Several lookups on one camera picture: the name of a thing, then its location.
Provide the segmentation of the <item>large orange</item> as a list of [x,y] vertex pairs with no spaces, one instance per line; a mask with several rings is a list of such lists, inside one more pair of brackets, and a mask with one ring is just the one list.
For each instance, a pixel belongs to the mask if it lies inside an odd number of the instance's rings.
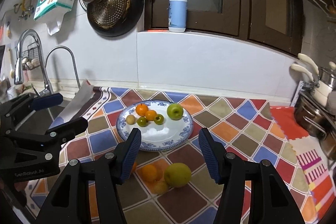
[[146,182],[155,182],[158,177],[157,168],[151,164],[144,166],[141,169],[141,177]]

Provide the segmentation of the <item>small tan round fruit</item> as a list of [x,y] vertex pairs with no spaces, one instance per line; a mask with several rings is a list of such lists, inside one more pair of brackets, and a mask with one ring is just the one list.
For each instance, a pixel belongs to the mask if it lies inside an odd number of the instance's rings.
[[132,114],[130,114],[126,117],[126,123],[129,124],[129,125],[135,124],[136,121],[137,121],[137,118]]

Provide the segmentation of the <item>small dark green fruit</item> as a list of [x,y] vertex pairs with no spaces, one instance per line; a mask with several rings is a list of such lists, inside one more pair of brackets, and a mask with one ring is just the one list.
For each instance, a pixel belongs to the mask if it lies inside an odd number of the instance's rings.
[[137,120],[137,124],[140,127],[146,127],[147,124],[148,124],[148,120],[145,117],[139,117],[138,120]]

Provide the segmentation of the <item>small orange mandarin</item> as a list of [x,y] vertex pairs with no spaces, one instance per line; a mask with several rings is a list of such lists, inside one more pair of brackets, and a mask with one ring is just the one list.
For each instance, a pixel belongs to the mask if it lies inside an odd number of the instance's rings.
[[155,110],[148,110],[148,111],[145,113],[145,118],[146,118],[148,121],[154,121],[156,116],[157,116],[157,112],[156,112]]

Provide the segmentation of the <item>small orange with stem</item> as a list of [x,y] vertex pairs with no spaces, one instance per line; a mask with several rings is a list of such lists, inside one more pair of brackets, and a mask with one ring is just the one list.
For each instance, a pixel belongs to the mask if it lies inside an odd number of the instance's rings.
[[149,111],[149,108],[146,104],[140,103],[135,107],[135,112],[140,116],[144,117],[146,113]]

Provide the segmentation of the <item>small green fruit with stem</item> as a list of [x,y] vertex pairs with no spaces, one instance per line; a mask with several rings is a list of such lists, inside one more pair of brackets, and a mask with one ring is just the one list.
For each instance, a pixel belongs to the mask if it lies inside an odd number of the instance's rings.
[[157,114],[154,118],[154,123],[157,125],[164,124],[165,118],[162,114]]

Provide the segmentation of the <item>green apple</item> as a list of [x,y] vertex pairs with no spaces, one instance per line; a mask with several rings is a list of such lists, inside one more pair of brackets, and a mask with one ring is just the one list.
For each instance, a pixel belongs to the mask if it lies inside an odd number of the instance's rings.
[[172,103],[167,108],[167,115],[170,119],[178,121],[183,117],[183,107],[178,103]]

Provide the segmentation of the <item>small yellow-green fruit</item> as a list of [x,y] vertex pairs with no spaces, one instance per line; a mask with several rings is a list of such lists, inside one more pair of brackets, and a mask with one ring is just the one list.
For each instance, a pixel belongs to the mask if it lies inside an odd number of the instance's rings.
[[132,166],[132,169],[131,169],[131,173],[134,173],[135,170],[136,170],[136,168],[137,168],[137,163],[134,162],[134,164],[133,164],[133,166]]

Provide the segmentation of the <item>steel kitchen sink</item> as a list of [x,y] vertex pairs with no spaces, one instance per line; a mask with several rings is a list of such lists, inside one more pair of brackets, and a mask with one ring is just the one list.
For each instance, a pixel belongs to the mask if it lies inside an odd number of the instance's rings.
[[15,130],[28,134],[44,135],[69,103],[69,100],[64,100],[60,105],[36,112],[32,111],[16,126]]

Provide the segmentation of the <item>chrome pull-down faucet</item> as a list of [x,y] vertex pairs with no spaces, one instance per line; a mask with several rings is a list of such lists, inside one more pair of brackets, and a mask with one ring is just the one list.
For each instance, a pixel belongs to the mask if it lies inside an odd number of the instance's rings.
[[[24,41],[28,36],[32,37],[34,42],[29,44],[26,50],[23,50]],[[41,68],[45,85],[45,89],[41,91],[41,94],[43,96],[53,94],[54,91],[46,70],[41,39],[35,30],[28,29],[21,34],[17,43],[17,61],[14,70],[14,84],[23,84],[23,71],[31,71],[37,67]]]

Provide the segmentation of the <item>large yellow pear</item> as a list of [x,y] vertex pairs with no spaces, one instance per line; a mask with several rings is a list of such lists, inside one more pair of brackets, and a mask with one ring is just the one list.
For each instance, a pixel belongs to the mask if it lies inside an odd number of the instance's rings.
[[164,171],[165,182],[173,188],[181,188],[187,185],[191,176],[191,169],[181,162],[169,165]]

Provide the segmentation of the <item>steel cooking pot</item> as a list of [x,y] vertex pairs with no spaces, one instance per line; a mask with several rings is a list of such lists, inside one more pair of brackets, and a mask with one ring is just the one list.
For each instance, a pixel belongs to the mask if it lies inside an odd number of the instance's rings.
[[329,132],[331,125],[306,97],[299,95],[295,104],[294,118],[297,124],[305,129],[310,136],[323,139]]

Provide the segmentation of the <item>golden perforated strainer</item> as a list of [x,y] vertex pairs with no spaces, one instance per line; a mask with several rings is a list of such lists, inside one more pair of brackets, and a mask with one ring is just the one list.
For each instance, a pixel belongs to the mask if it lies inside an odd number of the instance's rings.
[[87,6],[88,20],[95,28],[108,30],[126,15],[129,0],[100,0]]

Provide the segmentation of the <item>blue white pump bottle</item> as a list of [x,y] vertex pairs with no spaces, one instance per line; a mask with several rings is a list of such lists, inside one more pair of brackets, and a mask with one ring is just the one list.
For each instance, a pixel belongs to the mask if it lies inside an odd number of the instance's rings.
[[169,0],[168,29],[170,32],[185,32],[187,0]]

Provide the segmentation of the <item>white handled saucepan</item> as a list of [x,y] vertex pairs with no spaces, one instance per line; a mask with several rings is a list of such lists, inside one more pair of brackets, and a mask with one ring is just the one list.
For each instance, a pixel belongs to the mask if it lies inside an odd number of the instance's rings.
[[298,54],[298,59],[310,65],[313,73],[298,64],[292,64],[290,69],[307,75],[312,84],[311,96],[325,107],[329,94],[335,90],[335,63],[330,61],[327,68],[319,67],[308,55],[303,53]]

